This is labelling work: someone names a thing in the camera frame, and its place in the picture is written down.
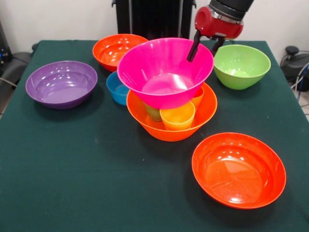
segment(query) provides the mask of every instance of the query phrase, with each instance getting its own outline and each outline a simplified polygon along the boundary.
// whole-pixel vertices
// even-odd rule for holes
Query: purple bowl
[[[40,67],[26,82],[35,101],[53,109],[70,109],[84,102],[98,81],[97,72],[77,61],[59,61]]]

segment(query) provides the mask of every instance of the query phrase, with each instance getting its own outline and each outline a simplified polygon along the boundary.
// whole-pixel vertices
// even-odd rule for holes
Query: plastic bowl
[[[194,95],[194,97],[191,99],[191,102],[194,104],[195,109],[198,108],[199,104],[201,103],[204,96],[204,89],[199,88],[197,93]]]
[[[219,133],[203,140],[193,153],[192,169],[211,197],[238,209],[274,202],[286,183],[279,156],[260,140],[239,133]]]
[[[77,61],[59,61],[40,67],[26,81],[35,101],[54,109],[69,109],[84,102],[98,81],[97,72]]]
[[[121,58],[119,79],[152,108],[182,106],[193,98],[213,69],[213,56],[201,44],[194,60],[186,60],[192,43],[182,38],[142,43]]]
[[[133,34],[117,34],[99,40],[93,47],[95,59],[107,70],[114,72],[120,58],[131,48],[148,41]]]
[[[121,105],[126,105],[126,96],[129,89],[121,83],[117,72],[113,72],[106,80],[106,86],[110,91],[112,98]]]
[[[200,107],[196,111],[191,128],[186,130],[166,130],[163,122],[151,120],[143,102],[131,90],[127,95],[126,105],[135,120],[137,120],[154,138],[167,142],[180,141],[190,137],[200,127],[207,123],[217,110],[217,97],[214,91],[206,83],[204,83],[202,87],[204,88],[205,94]]]
[[[270,69],[270,59],[260,50],[245,45],[226,45],[214,58],[214,70],[231,89],[246,89],[257,83]]]
[[[182,131],[190,128],[195,115],[195,106],[192,102],[188,102],[178,108],[160,110],[160,115],[167,130]]]

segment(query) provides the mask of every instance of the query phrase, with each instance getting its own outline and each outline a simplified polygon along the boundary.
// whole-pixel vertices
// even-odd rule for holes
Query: blue bowl
[[[126,105],[126,96],[129,89],[119,80],[117,71],[109,75],[106,80],[106,86],[115,102],[121,105]]]

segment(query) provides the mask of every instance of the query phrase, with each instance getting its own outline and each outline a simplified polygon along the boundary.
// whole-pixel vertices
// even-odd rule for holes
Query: yellow cup
[[[181,131],[190,128],[194,115],[195,106],[190,101],[187,104],[174,109],[160,110],[162,122],[167,130]]]
[[[191,102],[194,104],[196,110],[199,104],[201,103],[203,96],[204,96],[204,89],[200,88],[194,95],[194,97],[191,99]]]

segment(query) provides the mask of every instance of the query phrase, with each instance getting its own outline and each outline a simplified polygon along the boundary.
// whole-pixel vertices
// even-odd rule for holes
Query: green tablecloth
[[[110,73],[93,58],[94,43],[40,42],[0,120],[1,232],[309,231],[309,124],[265,42],[238,43],[270,57],[267,75],[235,91],[213,73],[207,83],[218,97],[214,118],[175,143],[151,137],[112,100]],[[34,70],[59,60],[98,72],[91,98],[66,111],[45,108],[25,91]],[[276,202],[236,210],[199,187],[192,153],[223,131],[249,134],[278,153],[287,185]]]

